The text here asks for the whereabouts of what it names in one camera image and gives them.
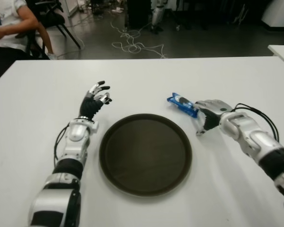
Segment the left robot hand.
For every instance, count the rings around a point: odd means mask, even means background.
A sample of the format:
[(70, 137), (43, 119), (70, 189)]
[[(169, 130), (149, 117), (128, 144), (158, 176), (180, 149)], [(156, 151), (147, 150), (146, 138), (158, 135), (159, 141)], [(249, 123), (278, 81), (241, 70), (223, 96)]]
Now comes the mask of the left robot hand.
[(105, 81), (100, 81), (87, 91), (80, 105), (79, 118), (85, 118), (92, 121), (94, 115), (103, 105), (108, 105), (112, 102), (108, 92), (102, 95), (97, 95), (99, 92), (110, 89), (110, 86), (104, 86), (104, 84)]

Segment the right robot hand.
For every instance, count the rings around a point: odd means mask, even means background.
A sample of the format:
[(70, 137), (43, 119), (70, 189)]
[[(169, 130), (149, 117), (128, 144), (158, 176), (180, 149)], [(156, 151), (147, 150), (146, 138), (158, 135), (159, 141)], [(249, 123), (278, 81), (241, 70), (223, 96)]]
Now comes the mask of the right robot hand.
[(223, 114), (231, 112), (232, 107), (221, 100), (197, 101), (194, 105), (196, 109), (205, 115), (205, 120), (196, 135), (201, 136), (207, 131), (217, 127)]

